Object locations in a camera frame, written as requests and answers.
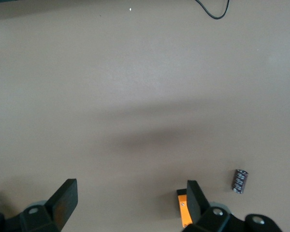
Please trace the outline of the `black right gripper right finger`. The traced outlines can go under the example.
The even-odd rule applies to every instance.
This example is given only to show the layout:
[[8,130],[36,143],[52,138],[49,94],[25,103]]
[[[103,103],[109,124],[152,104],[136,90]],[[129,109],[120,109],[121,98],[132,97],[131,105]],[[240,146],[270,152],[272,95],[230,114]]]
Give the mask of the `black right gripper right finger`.
[[219,206],[211,206],[195,180],[187,181],[187,208],[192,222],[185,232],[243,232],[245,223]]

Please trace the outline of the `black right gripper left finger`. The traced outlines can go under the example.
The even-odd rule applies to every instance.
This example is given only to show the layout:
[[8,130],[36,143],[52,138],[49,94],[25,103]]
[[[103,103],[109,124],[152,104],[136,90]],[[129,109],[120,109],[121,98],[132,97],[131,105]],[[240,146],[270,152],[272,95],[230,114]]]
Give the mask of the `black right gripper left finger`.
[[24,232],[60,232],[78,204],[76,179],[67,179],[44,203],[34,204],[20,214]]

